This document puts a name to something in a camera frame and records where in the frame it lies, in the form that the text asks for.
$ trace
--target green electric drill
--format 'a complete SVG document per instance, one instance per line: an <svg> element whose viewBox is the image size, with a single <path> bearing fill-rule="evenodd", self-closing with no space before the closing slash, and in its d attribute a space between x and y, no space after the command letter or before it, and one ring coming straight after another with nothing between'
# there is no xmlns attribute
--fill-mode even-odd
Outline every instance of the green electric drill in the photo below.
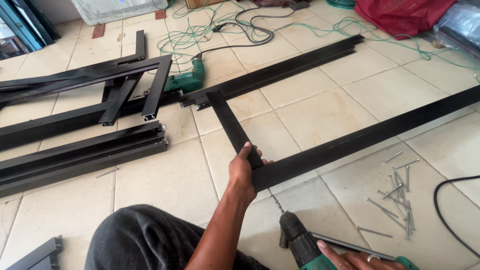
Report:
<svg viewBox="0 0 480 270"><path fill-rule="evenodd" d="M178 75L169 76L165 84L165 92L181 90L183 93L192 92L204 85L205 68L201 55L192 60L193 70Z"/></svg>
<svg viewBox="0 0 480 270"><path fill-rule="evenodd" d="M408 270L420 270L405 257L395 258L319 234L314 234L313 236L311 232L305 229L297 215L291 212L282 214L280 217L280 228L282 232L280 246L290 248L299 270L336 270L332 262L318 249L317 239L350 251L363 251L369 254L381 255L381 259L398 262Z"/></svg>

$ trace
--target red bag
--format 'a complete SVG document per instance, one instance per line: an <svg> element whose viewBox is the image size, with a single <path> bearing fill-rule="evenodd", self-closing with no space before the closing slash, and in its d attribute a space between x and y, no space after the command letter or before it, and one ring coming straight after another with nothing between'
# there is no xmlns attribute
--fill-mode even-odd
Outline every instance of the red bag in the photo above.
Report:
<svg viewBox="0 0 480 270"><path fill-rule="evenodd" d="M394 35L415 36L429 30L456 0L355 0L365 20ZM395 37L396 40L407 36Z"/></svg>

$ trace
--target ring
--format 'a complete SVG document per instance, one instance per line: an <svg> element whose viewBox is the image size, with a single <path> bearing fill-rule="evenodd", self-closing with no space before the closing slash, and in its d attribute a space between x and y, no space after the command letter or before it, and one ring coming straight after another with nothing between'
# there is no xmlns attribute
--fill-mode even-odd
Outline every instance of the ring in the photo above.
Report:
<svg viewBox="0 0 480 270"><path fill-rule="evenodd" d="M378 257L377 255L375 255L375 254L370 254L370 256L368 256L368 258L367 258L367 262L370 262L370 260L371 260L372 258L380 259L380 257Z"/></svg>

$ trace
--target hand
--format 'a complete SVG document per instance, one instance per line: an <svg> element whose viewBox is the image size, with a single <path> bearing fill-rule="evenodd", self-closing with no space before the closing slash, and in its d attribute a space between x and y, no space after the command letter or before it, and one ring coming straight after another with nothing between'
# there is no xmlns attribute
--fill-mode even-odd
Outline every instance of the hand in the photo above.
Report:
<svg viewBox="0 0 480 270"><path fill-rule="evenodd" d="M346 252L339 255L322 240L317 242L317 246L338 270L407 270L397 262L381 261L377 258L367 262L369 255L365 252Z"/></svg>
<svg viewBox="0 0 480 270"><path fill-rule="evenodd" d="M257 146L253 146L257 151L258 155L261 157L262 152L257 149ZM233 160L228 165L228 173L230 175L230 180L228 181L228 186L226 192L233 193L238 198L244 198L245 203L249 205L256 197L255 189L252 185L252 167L247 160L248 154L252 150L252 144L246 142L243 148L240 150L240 153L236 155ZM267 162L267 160L262 160L264 165L273 163L273 160Z"/></svg>

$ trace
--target black pants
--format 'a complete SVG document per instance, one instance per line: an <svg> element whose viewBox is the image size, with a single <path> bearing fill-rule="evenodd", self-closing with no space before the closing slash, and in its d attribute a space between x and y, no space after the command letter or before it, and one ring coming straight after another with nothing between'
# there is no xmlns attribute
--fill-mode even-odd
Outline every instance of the black pants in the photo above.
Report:
<svg viewBox="0 0 480 270"><path fill-rule="evenodd" d="M150 205L121 208L95 231L85 269L184 269L204 231ZM240 251L233 269L268 270Z"/></svg>

